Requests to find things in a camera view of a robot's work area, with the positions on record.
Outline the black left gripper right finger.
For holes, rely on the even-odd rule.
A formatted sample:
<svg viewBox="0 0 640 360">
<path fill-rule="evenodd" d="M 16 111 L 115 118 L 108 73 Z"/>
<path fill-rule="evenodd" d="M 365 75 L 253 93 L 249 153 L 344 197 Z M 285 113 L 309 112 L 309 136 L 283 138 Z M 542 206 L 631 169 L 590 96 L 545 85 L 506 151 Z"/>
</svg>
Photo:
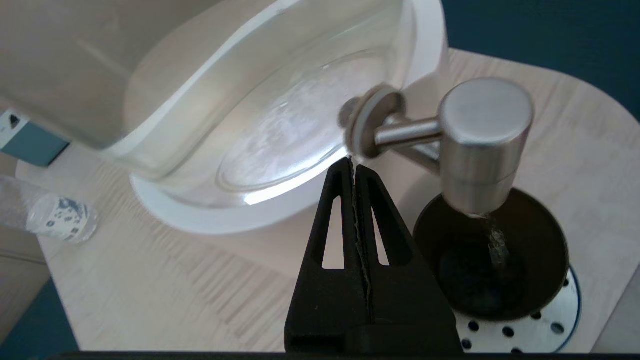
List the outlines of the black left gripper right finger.
<svg viewBox="0 0 640 360">
<path fill-rule="evenodd" d="M 365 281 L 362 353 L 461 353 L 456 319 L 380 176 L 355 171 L 356 246 Z"/>
</svg>

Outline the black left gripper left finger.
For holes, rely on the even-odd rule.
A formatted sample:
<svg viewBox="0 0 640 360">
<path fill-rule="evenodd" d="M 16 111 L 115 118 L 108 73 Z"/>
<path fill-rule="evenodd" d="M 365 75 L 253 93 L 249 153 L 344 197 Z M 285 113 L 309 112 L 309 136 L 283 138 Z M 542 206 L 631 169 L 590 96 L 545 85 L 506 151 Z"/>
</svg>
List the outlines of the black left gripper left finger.
<svg viewBox="0 0 640 360">
<path fill-rule="evenodd" d="M 370 239 L 349 157 L 326 174 L 285 322 L 288 352 L 371 352 Z M 340 200 L 343 269 L 326 269 L 334 200 Z"/>
</svg>

